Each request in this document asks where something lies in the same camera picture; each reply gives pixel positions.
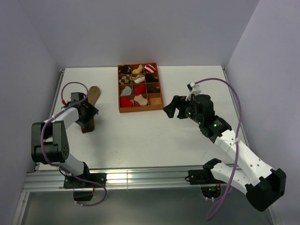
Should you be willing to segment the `red sock with white pattern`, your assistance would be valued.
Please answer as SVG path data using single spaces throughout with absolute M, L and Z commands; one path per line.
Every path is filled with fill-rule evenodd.
M 131 100 L 128 97 L 120 98 L 120 108 L 128 108 L 133 106 L 134 104 L 131 102 Z

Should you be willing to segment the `beige maroon striped sock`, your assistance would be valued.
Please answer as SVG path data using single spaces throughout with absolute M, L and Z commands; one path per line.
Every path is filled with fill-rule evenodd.
M 135 106 L 147 106 L 148 100 L 142 94 L 134 96 L 134 104 Z

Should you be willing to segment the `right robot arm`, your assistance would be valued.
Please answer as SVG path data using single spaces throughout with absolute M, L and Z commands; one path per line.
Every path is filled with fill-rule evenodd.
M 237 161 L 242 170 L 235 172 L 219 159 L 212 159 L 203 166 L 203 178 L 212 183 L 220 180 L 230 183 L 246 195 L 249 203 L 258 211 L 265 211 L 285 193 L 286 173 L 273 169 L 263 162 L 237 136 L 232 127 L 214 111 L 214 104 L 209 95 L 186 96 L 175 95 L 171 103 L 163 108 L 169 118 L 175 111 L 179 119 L 191 119 L 198 124 L 201 133 L 213 144 L 220 147 L 230 158 Z

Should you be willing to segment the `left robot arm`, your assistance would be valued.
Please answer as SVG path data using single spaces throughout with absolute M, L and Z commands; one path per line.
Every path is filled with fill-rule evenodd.
M 87 187 L 91 175 L 87 164 L 71 155 L 67 128 L 72 124 L 80 126 L 83 133 L 94 130 L 94 116 L 98 109 L 88 102 L 87 95 L 72 92 L 71 100 L 64 103 L 56 116 L 31 126 L 31 158 L 36 163 L 53 165 L 63 170 L 66 179 L 74 186 Z

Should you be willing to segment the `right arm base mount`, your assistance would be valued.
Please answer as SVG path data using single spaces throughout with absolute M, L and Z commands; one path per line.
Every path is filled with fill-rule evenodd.
M 205 169 L 189 170 L 187 180 L 190 185 L 204 185 L 212 183 L 213 177 Z

